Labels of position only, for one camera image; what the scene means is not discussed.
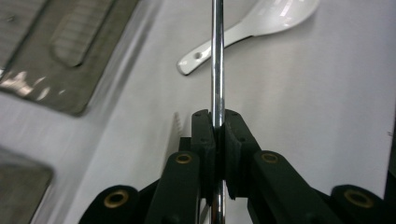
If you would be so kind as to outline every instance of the spoon handle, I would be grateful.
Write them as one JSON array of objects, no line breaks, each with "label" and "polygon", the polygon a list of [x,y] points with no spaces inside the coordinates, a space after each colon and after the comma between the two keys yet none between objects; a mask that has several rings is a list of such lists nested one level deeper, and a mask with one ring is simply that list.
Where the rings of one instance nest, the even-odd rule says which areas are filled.
[{"label": "spoon handle", "polygon": [[[246,25],[243,22],[238,22],[224,32],[224,48],[231,44],[251,36]],[[212,55],[210,40],[203,45],[193,49],[184,55],[177,63],[177,69],[182,75],[189,75],[201,63],[204,63]]]}]

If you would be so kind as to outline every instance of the white ceramic spoon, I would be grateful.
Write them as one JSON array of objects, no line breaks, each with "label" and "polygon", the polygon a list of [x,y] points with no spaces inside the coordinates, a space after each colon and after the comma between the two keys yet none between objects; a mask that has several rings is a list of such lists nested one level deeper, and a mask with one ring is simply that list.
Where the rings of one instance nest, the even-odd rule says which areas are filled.
[{"label": "white ceramic spoon", "polygon": [[[290,29],[314,13],[319,0],[258,0],[249,13],[224,32],[224,48],[255,35],[269,35]],[[211,42],[205,42],[177,63],[178,71],[188,75],[211,56]]]}]

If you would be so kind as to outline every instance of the silver rod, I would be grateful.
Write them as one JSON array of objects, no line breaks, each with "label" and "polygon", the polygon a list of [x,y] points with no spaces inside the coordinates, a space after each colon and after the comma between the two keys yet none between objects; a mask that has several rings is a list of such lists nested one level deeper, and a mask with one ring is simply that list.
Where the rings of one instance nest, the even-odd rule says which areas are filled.
[{"label": "silver rod", "polygon": [[[224,106],[224,25],[223,1],[212,0],[212,124],[219,140],[221,125],[225,119]],[[211,205],[210,223],[225,224],[225,181],[215,183],[214,198]]]},{"label": "silver rod", "polygon": [[212,1],[212,124],[219,130],[225,117],[223,1]]},{"label": "silver rod", "polygon": [[225,224],[225,181],[219,180],[215,186],[213,203],[210,209],[211,224]]}]

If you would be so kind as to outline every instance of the white countertop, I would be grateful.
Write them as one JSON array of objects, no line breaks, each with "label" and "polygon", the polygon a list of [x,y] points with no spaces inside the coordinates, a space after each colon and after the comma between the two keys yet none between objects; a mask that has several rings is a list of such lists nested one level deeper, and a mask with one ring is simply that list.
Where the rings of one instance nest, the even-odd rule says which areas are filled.
[{"label": "white countertop", "polygon": [[[224,1],[226,27],[253,3]],[[322,0],[298,27],[224,51],[226,107],[243,116],[262,149],[281,153],[325,193],[343,184],[384,193],[395,12],[392,0]],[[191,114],[210,107],[210,62],[189,77],[176,68],[210,29],[210,1],[144,0],[82,118],[0,94],[0,146],[56,172],[36,223],[78,223],[103,189],[142,189],[160,177],[174,113],[190,136]],[[109,73],[116,78],[106,80]],[[227,223],[248,223],[245,203],[229,206]]]}]

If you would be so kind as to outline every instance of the metal plate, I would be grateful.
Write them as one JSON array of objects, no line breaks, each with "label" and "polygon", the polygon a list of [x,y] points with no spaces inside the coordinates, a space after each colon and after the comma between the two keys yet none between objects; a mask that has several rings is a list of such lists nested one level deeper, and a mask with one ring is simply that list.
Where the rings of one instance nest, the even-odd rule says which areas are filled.
[{"label": "metal plate", "polygon": [[0,0],[0,70],[7,67],[47,2],[48,0]]},{"label": "metal plate", "polygon": [[137,2],[51,0],[3,72],[0,89],[81,115]]},{"label": "metal plate", "polygon": [[30,223],[52,176],[49,167],[0,150],[0,223]]}]

